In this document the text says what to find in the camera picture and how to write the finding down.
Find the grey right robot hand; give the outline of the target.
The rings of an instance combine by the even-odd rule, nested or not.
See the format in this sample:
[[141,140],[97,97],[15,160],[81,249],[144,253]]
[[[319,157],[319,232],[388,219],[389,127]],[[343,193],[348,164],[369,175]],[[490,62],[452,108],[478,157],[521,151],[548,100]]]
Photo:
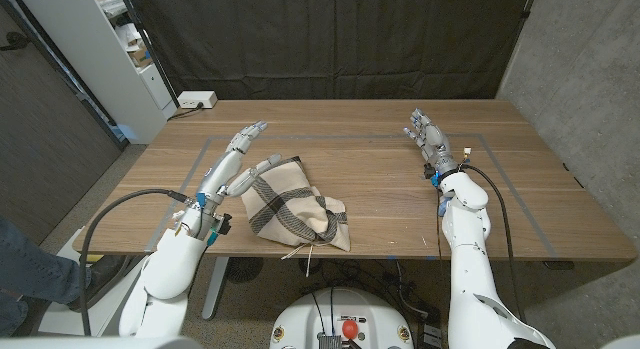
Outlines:
[[404,133],[419,147],[424,160],[441,174],[454,170],[458,163],[448,138],[439,127],[419,108],[412,112],[410,122],[413,130],[405,127]]

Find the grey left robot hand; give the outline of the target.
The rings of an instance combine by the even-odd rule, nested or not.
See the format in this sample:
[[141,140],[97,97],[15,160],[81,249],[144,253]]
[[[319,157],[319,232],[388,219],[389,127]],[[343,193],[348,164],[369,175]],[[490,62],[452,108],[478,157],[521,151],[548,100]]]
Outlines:
[[196,199],[201,208],[214,211],[225,197],[242,195],[262,173],[274,167],[281,160],[280,154],[273,154],[237,176],[242,167],[242,159],[248,152],[252,141],[267,126],[265,121],[258,121],[234,135],[224,154],[205,173],[201,185],[196,191]]

